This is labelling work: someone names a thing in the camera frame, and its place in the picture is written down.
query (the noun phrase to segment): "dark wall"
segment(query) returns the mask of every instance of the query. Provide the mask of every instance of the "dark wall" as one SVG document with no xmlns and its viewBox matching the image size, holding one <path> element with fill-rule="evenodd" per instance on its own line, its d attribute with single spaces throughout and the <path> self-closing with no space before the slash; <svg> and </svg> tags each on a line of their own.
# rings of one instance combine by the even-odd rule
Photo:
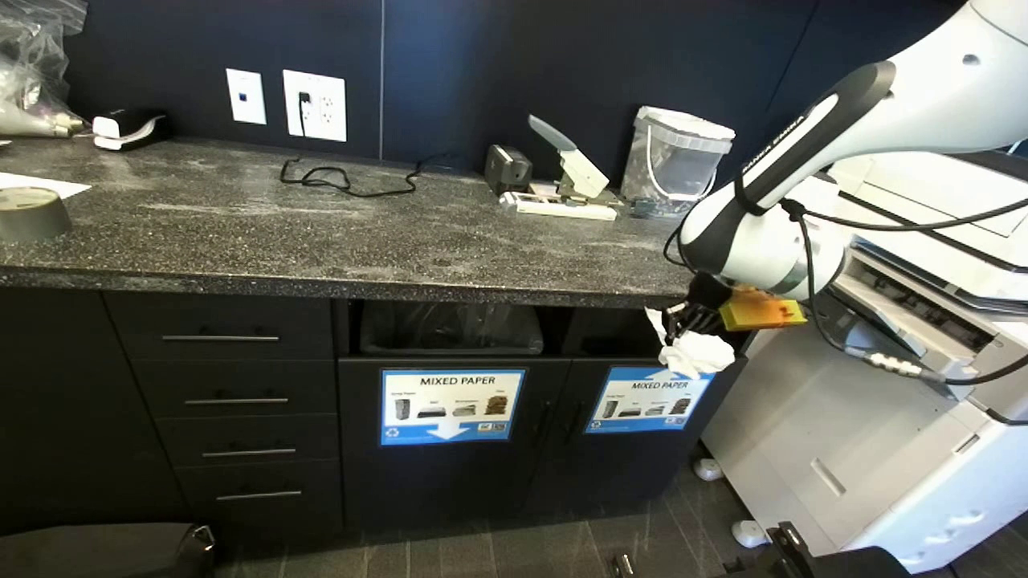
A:
<svg viewBox="0 0 1028 578">
<path fill-rule="evenodd" d="M 89 0 L 70 104 L 152 104 L 191 134 L 289 145 L 281 71 L 300 69 L 347 77 L 343 154 L 453 154 L 478 171 L 507 140 L 553 171 L 524 124 L 538 114 L 615 179 L 653 104 L 733 124 L 728 172 L 837 77 L 949 14 L 949 0 Z M 230 63 L 265 75 L 268 130 L 232 124 Z"/>
</svg>

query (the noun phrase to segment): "tile floor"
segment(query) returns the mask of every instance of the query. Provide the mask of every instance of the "tile floor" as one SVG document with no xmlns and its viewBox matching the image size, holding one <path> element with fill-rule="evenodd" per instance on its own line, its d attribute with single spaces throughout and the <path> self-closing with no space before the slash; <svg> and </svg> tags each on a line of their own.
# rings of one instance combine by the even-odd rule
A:
<svg viewBox="0 0 1028 578">
<path fill-rule="evenodd" d="M 682 472 L 638 513 L 549 528 L 473 528 L 467 533 L 377 545 L 265 545 L 230 552 L 219 578 L 607 578 L 633 552 L 641 578 L 706 578 L 743 550 L 729 522 L 747 506 L 728 483 Z M 1028 516 L 930 578 L 1028 578 Z"/>
</svg>

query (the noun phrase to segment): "granite countertop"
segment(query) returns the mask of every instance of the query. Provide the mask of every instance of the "granite countertop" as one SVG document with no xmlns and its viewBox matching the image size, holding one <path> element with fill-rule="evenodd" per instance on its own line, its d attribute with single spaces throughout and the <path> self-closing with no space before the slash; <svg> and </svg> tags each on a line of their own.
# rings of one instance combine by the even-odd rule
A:
<svg viewBox="0 0 1028 578">
<path fill-rule="evenodd" d="M 432 167 L 416 196 L 351 199 L 281 184 L 282 161 L 213 140 L 13 140 L 0 171 L 94 188 L 69 199 L 70 236 L 0 241 L 0 285 L 615 309 L 670 305 L 690 280 L 662 261 L 672 218 L 517 215 Z M 402 186 L 402 171 L 347 171 L 354 188 Z"/>
</svg>

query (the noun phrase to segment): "wall outlet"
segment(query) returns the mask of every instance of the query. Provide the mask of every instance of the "wall outlet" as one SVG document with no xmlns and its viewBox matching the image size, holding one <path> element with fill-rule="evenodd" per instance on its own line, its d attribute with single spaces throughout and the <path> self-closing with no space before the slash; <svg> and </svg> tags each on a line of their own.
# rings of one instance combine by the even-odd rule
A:
<svg viewBox="0 0 1028 578">
<path fill-rule="evenodd" d="M 224 69 L 224 80 L 232 120 L 249 124 L 268 124 L 262 75 Z"/>
<path fill-rule="evenodd" d="M 282 71 L 289 134 L 347 140 L 347 80 Z"/>
</svg>

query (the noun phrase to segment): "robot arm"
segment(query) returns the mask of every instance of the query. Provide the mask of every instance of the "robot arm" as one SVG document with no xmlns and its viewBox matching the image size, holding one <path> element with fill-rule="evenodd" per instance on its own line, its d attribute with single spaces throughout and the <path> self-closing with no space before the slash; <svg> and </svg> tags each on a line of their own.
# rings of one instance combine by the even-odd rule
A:
<svg viewBox="0 0 1028 578">
<path fill-rule="evenodd" d="M 808 298 L 799 228 L 779 206 L 799 179 L 850 154 L 971 154 L 1028 134 L 1028 4 L 971 0 L 912 48 L 858 69 L 785 130 L 743 178 L 696 206 L 679 251 L 689 266 Z M 818 293 L 841 247 L 813 238 Z"/>
</svg>

